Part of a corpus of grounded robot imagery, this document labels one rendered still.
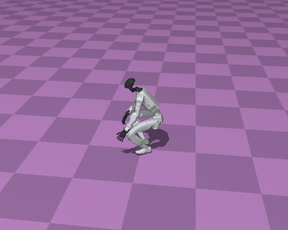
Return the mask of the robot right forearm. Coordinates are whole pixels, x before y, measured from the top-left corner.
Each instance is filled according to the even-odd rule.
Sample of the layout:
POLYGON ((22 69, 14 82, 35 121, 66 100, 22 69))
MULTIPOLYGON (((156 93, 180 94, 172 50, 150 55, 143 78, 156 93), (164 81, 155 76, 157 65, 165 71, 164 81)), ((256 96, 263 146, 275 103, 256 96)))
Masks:
POLYGON ((127 110, 130 110, 129 114, 132 113, 132 111, 135 109, 135 106, 136 106, 136 102, 134 101, 132 106, 129 109, 127 109, 127 110))

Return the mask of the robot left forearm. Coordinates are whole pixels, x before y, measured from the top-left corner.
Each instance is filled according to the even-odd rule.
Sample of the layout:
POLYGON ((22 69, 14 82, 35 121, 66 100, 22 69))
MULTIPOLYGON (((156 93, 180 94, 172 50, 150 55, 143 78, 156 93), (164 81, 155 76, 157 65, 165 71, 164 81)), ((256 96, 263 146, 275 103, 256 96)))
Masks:
POLYGON ((133 124, 136 122, 136 117, 137 117, 137 114, 136 113, 133 113, 131 118, 130 118, 130 121, 128 122, 128 124, 126 125, 125 127, 125 131, 127 132, 130 128, 132 128, 133 124))

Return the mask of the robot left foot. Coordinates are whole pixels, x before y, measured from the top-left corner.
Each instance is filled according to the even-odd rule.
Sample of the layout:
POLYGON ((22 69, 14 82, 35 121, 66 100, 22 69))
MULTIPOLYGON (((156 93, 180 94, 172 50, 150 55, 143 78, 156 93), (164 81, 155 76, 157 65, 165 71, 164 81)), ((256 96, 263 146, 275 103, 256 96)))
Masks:
POLYGON ((148 149, 147 148, 140 148, 140 149, 137 149, 135 152, 137 154, 141 154, 141 153, 146 153, 146 152, 151 152, 151 151, 152 151, 151 147, 148 146, 148 149))

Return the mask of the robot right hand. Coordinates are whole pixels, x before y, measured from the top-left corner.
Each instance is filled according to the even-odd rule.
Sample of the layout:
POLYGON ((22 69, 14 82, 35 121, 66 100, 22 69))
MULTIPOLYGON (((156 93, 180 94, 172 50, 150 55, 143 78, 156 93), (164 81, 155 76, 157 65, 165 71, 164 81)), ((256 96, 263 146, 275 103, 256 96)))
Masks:
POLYGON ((130 112, 130 110, 127 110, 126 114, 124 115, 124 117, 123 117, 123 119, 122 119, 122 123, 123 123, 123 124, 126 124, 126 123, 125 123, 125 119, 127 118, 128 115, 130 115, 129 112, 130 112))

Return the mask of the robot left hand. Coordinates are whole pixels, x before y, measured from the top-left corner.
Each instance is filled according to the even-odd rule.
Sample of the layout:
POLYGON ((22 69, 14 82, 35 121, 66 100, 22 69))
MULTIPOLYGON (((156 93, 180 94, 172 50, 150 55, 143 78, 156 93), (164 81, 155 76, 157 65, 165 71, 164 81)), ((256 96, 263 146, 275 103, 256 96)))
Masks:
MULTIPOLYGON (((124 129, 125 129, 125 128, 124 128, 124 129)), ((118 140, 120 139, 120 141, 121 141, 122 138, 124 139, 125 136, 126 136, 126 133, 129 132, 129 130, 126 132, 124 129, 123 129, 123 131, 117 133, 117 135, 119 134, 119 135, 117 136, 117 138, 119 137, 118 140)), ((122 139, 122 142, 123 142, 123 139, 122 139)))

